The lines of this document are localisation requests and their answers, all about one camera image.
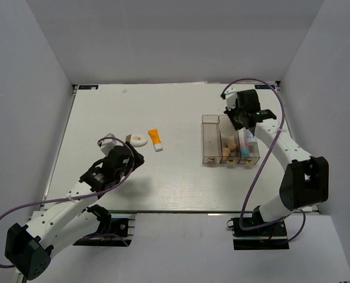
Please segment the white spray bottle clear cap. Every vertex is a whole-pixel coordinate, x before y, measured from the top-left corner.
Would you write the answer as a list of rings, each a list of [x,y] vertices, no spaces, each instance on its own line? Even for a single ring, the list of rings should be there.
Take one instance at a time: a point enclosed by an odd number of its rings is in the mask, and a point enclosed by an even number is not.
[[[245,129],[245,138],[248,146],[254,146],[257,144],[256,136],[249,129]]]

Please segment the pink teal gradient spray bottle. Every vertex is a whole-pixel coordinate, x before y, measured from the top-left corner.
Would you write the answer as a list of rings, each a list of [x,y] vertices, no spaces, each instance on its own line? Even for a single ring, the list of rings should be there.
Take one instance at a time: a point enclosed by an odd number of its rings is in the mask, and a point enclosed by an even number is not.
[[[242,156],[249,156],[250,152],[249,152],[249,147],[247,145],[247,141],[246,141],[246,134],[245,134],[245,130],[240,130],[239,131],[239,141],[240,141],[240,152]]]

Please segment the beige makeup sponge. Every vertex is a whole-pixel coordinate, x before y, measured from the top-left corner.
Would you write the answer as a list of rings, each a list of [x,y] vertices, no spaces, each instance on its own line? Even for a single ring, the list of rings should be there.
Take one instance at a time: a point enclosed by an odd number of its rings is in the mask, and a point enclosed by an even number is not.
[[[228,147],[222,148],[222,156],[223,157],[229,157],[231,153],[231,150]]]
[[[231,152],[233,152],[233,151],[235,151],[235,150],[237,149],[237,144],[236,144],[233,140],[231,140],[231,141],[228,141],[228,142],[226,143],[226,147],[227,147]]]

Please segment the round beige powder puff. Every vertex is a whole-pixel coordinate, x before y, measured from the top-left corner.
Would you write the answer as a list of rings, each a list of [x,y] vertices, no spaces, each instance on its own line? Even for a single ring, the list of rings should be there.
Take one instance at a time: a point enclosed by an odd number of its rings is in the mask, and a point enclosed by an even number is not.
[[[233,127],[233,124],[231,123],[228,116],[219,117],[219,130],[220,130],[221,138],[224,142],[229,142],[234,140],[234,135],[236,130]]]

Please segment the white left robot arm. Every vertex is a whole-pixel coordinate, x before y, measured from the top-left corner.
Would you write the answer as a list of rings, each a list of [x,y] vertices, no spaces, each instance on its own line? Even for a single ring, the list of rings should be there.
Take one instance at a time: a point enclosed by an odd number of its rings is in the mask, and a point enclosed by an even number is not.
[[[118,237],[120,224],[97,201],[144,163],[130,143],[115,145],[81,175],[65,202],[57,202],[37,218],[12,225],[6,237],[5,257],[31,281],[51,260],[77,241]]]

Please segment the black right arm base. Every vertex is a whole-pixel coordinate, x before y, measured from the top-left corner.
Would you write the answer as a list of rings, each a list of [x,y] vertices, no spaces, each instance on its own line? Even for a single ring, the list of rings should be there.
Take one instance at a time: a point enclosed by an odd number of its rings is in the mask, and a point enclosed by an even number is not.
[[[265,228],[244,231],[239,218],[227,221],[227,228],[233,232],[235,251],[288,250],[288,234],[284,221]]]

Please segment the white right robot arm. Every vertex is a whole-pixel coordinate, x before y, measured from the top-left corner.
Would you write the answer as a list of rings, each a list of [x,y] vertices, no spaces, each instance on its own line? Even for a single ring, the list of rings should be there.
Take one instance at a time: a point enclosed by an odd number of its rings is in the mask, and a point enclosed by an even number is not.
[[[284,171],[278,194],[254,209],[249,226],[240,220],[241,230],[266,235],[275,223],[294,211],[328,200],[328,161],[301,148],[283,129],[285,119],[261,108],[256,90],[237,91],[229,87],[221,97],[226,101],[224,113],[234,129],[250,131],[268,147],[263,163],[274,155]]]

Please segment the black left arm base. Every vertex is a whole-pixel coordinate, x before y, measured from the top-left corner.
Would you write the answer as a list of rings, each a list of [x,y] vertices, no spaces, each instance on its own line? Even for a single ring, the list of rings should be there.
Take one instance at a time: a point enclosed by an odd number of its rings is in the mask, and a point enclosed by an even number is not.
[[[110,212],[100,205],[85,209],[86,216],[95,216],[97,227],[76,241],[74,246],[128,247],[131,244],[136,214]]]

